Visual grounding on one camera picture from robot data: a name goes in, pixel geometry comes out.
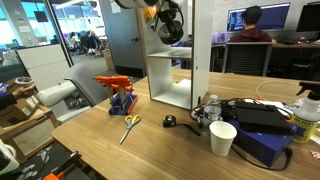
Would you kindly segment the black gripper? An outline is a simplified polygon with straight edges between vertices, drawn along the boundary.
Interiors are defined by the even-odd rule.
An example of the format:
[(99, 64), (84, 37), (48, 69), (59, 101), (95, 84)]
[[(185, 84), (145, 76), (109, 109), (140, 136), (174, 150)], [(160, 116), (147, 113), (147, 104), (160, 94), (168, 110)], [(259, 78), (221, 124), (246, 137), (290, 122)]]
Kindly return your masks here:
[[(176, 14), (179, 13), (181, 20), (176, 20)], [(175, 0), (163, 0), (160, 10), (157, 13), (157, 19), (163, 22), (168, 30), (179, 30), (184, 25), (184, 17), (181, 6)]]

